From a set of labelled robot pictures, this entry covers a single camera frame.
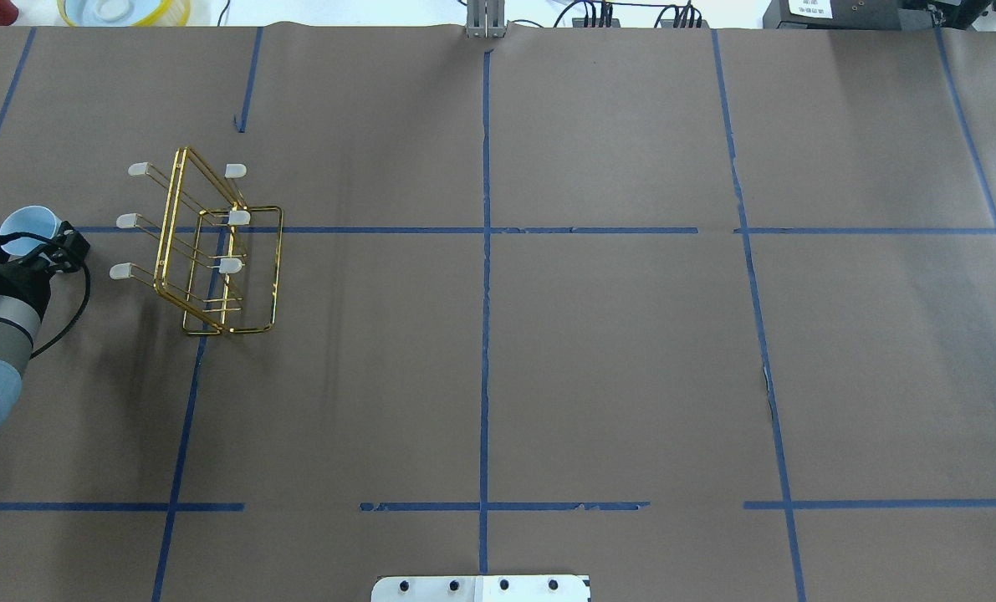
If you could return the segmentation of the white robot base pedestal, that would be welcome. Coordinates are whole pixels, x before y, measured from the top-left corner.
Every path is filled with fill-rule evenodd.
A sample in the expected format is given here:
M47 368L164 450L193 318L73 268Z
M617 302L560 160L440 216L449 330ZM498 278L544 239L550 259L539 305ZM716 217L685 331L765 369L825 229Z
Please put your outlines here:
M387 576L371 601L590 601L588 576L574 574Z

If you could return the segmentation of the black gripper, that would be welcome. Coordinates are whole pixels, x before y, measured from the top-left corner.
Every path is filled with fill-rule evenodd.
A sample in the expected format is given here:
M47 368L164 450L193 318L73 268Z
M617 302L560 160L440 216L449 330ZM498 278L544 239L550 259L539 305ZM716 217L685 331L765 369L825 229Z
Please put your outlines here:
M45 312L50 305L51 278L82 272L84 293L79 311L84 312L91 301L91 270L86 263L89 250L89 241L69 222L54 235L31 230L0 235L0 296Z

